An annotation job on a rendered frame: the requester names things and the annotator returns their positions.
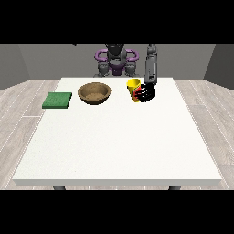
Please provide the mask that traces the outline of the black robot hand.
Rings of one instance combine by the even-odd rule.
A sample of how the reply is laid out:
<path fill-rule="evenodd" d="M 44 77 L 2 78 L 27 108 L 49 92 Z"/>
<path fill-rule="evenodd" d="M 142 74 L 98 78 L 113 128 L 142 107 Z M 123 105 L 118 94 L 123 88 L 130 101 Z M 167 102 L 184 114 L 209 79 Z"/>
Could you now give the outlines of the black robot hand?
<path fill-rule="evenodd" d="M 140 102 L 148 102 L 155 97 L 155 87 L 153 83 L 142 84 L 141 89 L 135 93 L 135 97 Z"/>

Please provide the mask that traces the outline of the yellow cup with melon print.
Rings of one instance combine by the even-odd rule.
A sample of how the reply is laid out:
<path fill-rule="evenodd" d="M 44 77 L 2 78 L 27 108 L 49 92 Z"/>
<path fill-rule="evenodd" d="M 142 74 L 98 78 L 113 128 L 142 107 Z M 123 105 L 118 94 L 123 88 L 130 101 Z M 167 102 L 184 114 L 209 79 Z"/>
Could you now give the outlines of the yellow cup with melon print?
<path fill-rule="evenodd" d="M 139 102 L 140 100 L 136 97 L 136 92 L 141 90 L 141 81 L 139 79 L 130 79 L 127 81 L 126 85 L 132 101 Z"/>

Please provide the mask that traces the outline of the brown wooden bowl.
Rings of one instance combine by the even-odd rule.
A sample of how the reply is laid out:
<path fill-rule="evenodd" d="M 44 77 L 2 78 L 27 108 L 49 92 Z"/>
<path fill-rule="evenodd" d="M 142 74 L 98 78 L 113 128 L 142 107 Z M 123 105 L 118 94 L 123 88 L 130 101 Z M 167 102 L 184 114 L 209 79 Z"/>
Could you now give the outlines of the brown wooden bowl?
<path fill-rule="evenodd" d="M 92 82 L 82 85 L 78 89 L 78 95 L 82 101 L 89 105 L 99 105 L 109 98 L 111 91 L 107 84 Z"/>

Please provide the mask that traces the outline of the green square pad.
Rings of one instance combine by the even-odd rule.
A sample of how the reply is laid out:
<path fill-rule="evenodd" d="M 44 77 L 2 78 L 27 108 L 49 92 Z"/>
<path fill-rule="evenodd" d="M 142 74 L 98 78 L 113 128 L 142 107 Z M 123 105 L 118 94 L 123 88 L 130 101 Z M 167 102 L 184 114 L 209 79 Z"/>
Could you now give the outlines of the green square pad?
<path fill-rule="evenodd" d="M 71 92 L 49 92 L 42 104 L 43 109 L 67 109 L 72 97 Z"/>

